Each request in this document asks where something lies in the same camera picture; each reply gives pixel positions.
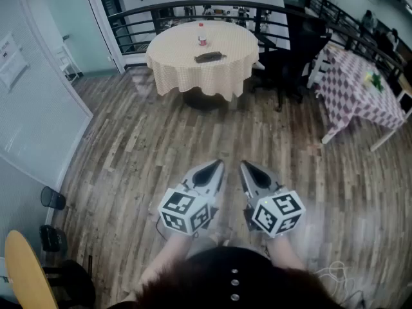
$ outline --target person's right arm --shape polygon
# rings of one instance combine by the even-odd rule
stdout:
[[[269,239],[267,249],[275,267],[305,270],[303,262],[296,255],[286,236],[280,235]]]

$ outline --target round wooden tabletop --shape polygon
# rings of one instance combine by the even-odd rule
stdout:
[[[58,308],[39,259],[20,232],[7,235],[5,258],[14,294],[24,309]]]

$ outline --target trash can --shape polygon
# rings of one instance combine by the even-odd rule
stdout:
[[[49,187],[41,191],[40,200],[43,206],[62,210],[66,206],[66,198]]]
[[[41,225],[40,229],[41,245],[45,252],[62,252],[67,251],[66,234],[51,225]]]

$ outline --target white chair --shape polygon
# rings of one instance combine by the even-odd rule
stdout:
[[[69,80],[70,84],[79,78],[79,73],[76,71],[76,65],[73,63],[73,61],[70,59],[69,54],[67,53],[66,49],[64,46],[61,46],[57,48],[54,51],[54,56],[57,60],[57,63],[59,64],[60,70],[63,72],[63,74],[66,76],[67,80]],[[70,79],[70,71],[73,71],[75,76]]]

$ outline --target wooden floor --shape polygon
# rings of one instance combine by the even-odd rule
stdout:
[[[166,188],[214,158],[223,159],[226,175],[211,232],[262,245],[242,213],[238,165],[252,160],[303,199],[306,216],[290,237],[311,271],[342,261],[355,282],[349,293],[364,290],[370,308],[396,308],[411,289],[411,123],[371,153],[383,129],[358,118],[321,145],[327,120],[313,95],[301,105],[286,99],[276,113],[275,92],[245,93],[202,113],[177,91],[157,95],[145,67],[75,87],[94,117],[62,186],[68,207],[53,222],[67,233],[69,257],[85,268],[93,257],[96,308],[121,300],[164,244],[155,222]],[[340,286],[336,298],[344,297]]]

